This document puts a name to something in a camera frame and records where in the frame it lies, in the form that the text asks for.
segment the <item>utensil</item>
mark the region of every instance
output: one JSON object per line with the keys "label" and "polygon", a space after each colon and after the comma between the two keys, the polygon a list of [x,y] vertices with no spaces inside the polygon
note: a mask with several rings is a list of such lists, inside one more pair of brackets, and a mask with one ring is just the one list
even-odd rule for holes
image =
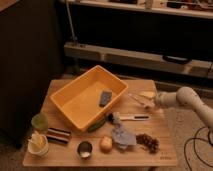
{"label": "utensil", "polygon": [[146,114],[120,114],[118,118],[121,121],[146,121],[150,117]]}
{"label": "utensil", "polygon": [[40,145],[38,143],[34,142],[33,140],[28,139],[28,142],[30,142],[31,145],[34,146],[35,151],[39,151],[41,149]]}
{"label": "utensil", "polygon": [[136,102],[138,102],[140,105],[146,106],[146,104],[143,103],[141,100],[139,100],[139,98],[138,98],[135,94],[128,93],[128,96],[131,97],[131,98],[132,98],[133,100],[135,100]]}

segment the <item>wooden table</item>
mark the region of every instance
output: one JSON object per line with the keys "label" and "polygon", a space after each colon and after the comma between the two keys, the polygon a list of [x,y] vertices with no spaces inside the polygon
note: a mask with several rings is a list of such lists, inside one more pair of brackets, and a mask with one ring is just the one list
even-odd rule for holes
{"label": "wooden table", "polygon": [[[116,147],[108,153],[99,150],[99,141],[104,135],[110,136],[113,125],[106,123],[93,133],[81,133],[64,118],[60,111],[50,101],[49,96],[71,80],[53,80],[50,84],[47,96],[41,112],[45,113],[51,127],[72,132],[72,138],[68,145],[50,143],[50,149],[45,157],[36,157],[26,152],[24,166],[71,166],[71,167],[127,167],[127,166],[176,166],[177,157],[167,128],[162,110],[150,114],[148,121],[123,121],[123,125],[135,134],[147,133],[156,137],[160,142],[160,151],[157,154],[149,154],[141,148],[141,145],[133,146],[127,151],[120,151]],[[128,92],[138,93],[142,90],[156,91],[152,80],[125,80],[129,84]],[[144,109],[127,93],[111,109],[120,113],[143,113]],[[77,154],[77,146],[88,140],[93,145],[91,158],[82,160]]]}

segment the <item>white container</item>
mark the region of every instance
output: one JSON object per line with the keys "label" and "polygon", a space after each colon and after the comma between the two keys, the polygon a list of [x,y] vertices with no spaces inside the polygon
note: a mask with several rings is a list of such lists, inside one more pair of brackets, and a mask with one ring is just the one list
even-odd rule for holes
{"label": "white container", "polygon": [[43,146],[41,146],[40,148],[33,141],[28,142],[28,151],[31,154],[37,155],[37,156],[44,156],[45,154],[48,153],[49,143],[48,143],[47,137],[45,135],[41,135],[41,137],[43,140]]}

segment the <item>knife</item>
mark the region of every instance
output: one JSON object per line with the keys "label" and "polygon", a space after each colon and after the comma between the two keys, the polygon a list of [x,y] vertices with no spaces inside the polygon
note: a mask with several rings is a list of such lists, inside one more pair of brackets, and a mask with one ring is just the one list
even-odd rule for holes
{"label": "knife", "polygon": [[149,116],[145,114],[120,114],[118,118],[121,121],[146,121]]}

